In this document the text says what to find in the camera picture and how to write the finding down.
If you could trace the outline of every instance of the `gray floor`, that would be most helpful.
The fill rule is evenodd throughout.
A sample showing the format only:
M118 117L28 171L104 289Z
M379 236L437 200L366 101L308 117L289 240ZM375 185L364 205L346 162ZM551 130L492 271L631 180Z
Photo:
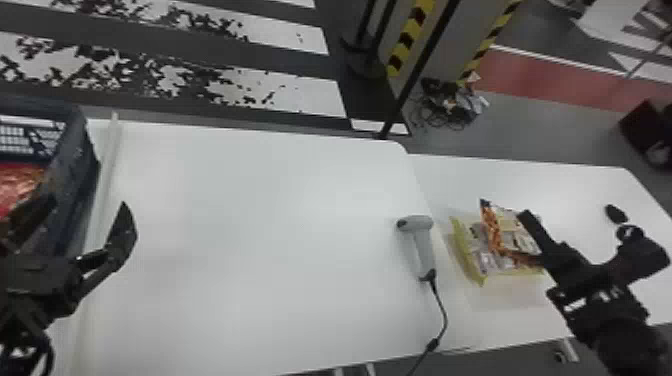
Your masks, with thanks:
M628 146L617 128L623 114L494 93L484 95L491 102L491 108L464 131L413 129L413 138L393 139L411 153L622 166L635 174L668 213L672 213L672 179L669 174L653 170ZM109 109L100 107L85 107L84 110L92 117L107 117L110 113ZM209 127L370 137L367 133L140 111L122 110L120 117ZM662 330L672 339L672 326ZM428 358L417 375L606 375L594 356L581 346L577 349L582 361L567 365L554 362L552 348L552 344L542 343L459 356L437 354ZM379 362L376 372L378 375L404 375L412 361ZM358 373L349 370L346 374Z

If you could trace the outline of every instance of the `snack package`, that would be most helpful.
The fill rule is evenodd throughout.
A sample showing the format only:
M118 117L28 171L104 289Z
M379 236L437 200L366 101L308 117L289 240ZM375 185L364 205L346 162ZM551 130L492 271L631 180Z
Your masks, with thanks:
M42 180L44 168L28 163L0 163L0 218L30 197Z
M533 266L530 256L541 254L537 243L516 217L518 213L481 199L481 218L491 251L514 264Z
M450 219L453 225L456 255L467 277L480 286L486 280L495 277L511 278L514 276L531 276L542 274L538 267L529 267L511 257L502 256L490 250L486 226L481 222L466 226L455 217Z

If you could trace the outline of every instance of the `yellow black striped pole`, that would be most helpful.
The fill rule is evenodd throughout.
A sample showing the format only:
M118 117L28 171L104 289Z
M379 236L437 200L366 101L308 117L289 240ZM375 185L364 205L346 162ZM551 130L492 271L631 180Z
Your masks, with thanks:
M458 85L464 86L464 84L469 79L469 76L471 76L471 73L473 73L476 68L478 68L478 65L481 63L483 56L485 56L485 53L488 51L488 48L490 48L490 46L495 43L495 39L497 39L497 36L502 32L504 26L509 22L511 17L513 17L513 13L516 11L516 9L518 9L518 6L523 1L524 0L512 0L504 10L504 13L502 13L502 15L497 18L497 21L495 21L495 24L492 25L492 28L490 29L490 33L487 37L485 37L483 42L481 42L478 50L476 50L476 54L474 55L473 59L471 59L469 64L467 64L467 66L462 71L462 74L460 74L460 78L457 80Z
M411 15L406 21L404 29L401 31L399 41L392 50L392 56L387 63L387 74L389 76L398 76L401 67L404 66L408 56L411 54L413 43L418 40L422 32L422 25L425 24L427 16L434 9L435 0L417 0L415 6L411 9Z

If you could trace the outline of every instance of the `white tabletop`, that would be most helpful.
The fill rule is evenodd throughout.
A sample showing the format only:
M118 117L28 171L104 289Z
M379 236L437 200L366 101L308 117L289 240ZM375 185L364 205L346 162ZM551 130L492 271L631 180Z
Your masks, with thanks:
M478 200L485 198L504 207L530 209L541 215L556 241L567 241L590 261L600 263L610 259L618 245L614 236L616 226L603 211L605 205L614 204L626 211L631 222L643 227L652 239L672 250L670 217L624 169L411 157L430 209L447 239L452 233L449 217L478 219ZM546 289L553 286L550 277L510 278L499 285L486 281L483 288L463 279L473 312L472 329L477 337L471 350L515 346L570 334L545 297ZM649 322L672 321L671 285L672 268L633 285L633 292L651 312Z
M128 124L108 192L101 228L125 200L139 240L83 304L73 375L321 369L420 353L440 327L395 230L429 214L395 143ZM466 300L441 265L442 349L462 348Z

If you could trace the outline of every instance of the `black object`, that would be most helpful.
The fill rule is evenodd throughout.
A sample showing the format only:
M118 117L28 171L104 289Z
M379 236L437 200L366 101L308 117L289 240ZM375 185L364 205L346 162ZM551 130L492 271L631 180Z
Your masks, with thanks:
M439 43L439 40L443 35L443 31L446 29L448 23L453 18L455 10L457 10L457 6L459 4L460 0L450 0L450 2L446 4L446 7L443 9L443 13L441 13L441 16L439 17L439 20L436 23L434 30L432 30L432 34L429 36L429 39L427 40L425 48L422 50L422 53L420 53L420 57L418 57L418 62L413 67L413 70L411 71L408 80L406 80L403 89L401 89L401 93L399 94L399 97L397 98L397 101L395 102L392 111L390 111L390 114L388 115L387 120L385 121L383 129L381 129L380 132L375 135L375 138L379 140L387 139L387 136L390 134L390 130L392 130L392 126L394 125L394 121L397 119L397 114L399 114L402 107L404 107L404 104L406 103L408 96L411 95L411 91L413 90L415 84L420 78L422 71L425 69L427 61L432 56L432 53L434 52L436 45Z
M656 100L646 100L620 120L620 128L630 144L641 154L661 145L672 146L672 116ZM655 163L655 167L672 168L672 158Z
M407 120L414 128L427 129L448 128L453 131L464 130L471 122L471 114L462 107L456 106L451 111L446 110L441 103L445 97L422 95L419 98L409 98L413 103Z
M45 330L55 319L70 316L79 302L126 262L137 240L133 216L121 204L105 246L97 251L66 258L39 253L14 252L6 244L22 244L16 236L21 224L39 225L55 207L53 197L36 198L47 209L12 211L10 226L0 237L0 374L29 376L45 356L42 375L49 375L55 354Z
M418 357L418 359L413 364L413 367L411 367L411 369L406 373L406 376L413 376L415 371L418 370L418 367L420 367L420 364L422 364L425 358L427 358L429 353L436 351L436 349L439 347L439 344L441 344L443 335L446 334L446 330L448 329L448 314L446 313L446 308L443 306L443 302L439 296L439 290L436 287L436 269L431 269L429 273L427 273L427 276L421 278L420 281L429 282L429 285L432 288L432 293L434 294L436 303L439 305L439 310L441 311L441 331L439 331L439 334L427 343L425 346L425 351L423 351L422 354Z
M625 215L625 212L614 205L605 206L604 211L614 224L620 225L628 221L628 216Z
M373 39L366 32L366 28L369 26L369 21L371 21L371 14L375 5L376 0L368 0L357 30L349 29L341 34L341 45L346 50L350 52L367 52L371 49Z
M13 135L2 137L0 160L46 167L32 197L51 196L57 209L25 240L22 252L62 255L68 251L99 171L85 124L77 106L0 94L0 132Z
M594 265L567 243L553 241L530 211L518 219L542 250L537 261L557 284L546 296L576 339L613 375L669 375L669 345L646 324L649 313L628 288L669 266L665 249L640 228L627 226L616 256Z
M397 0L387 0L368 53L365 56L348 56L348 67L350 67L352 72L360 78L376 80L385 77L385 65L378 59L378 49L380 48L380 42L383 40L383 35L385 35L385 30L387 30L390 18L392 18L392 12L396 5Z
M443 96L454 97L457 90L460 88L454 82L441 81L436 78L423 77L420 79L420 87L422 91L429 96Z

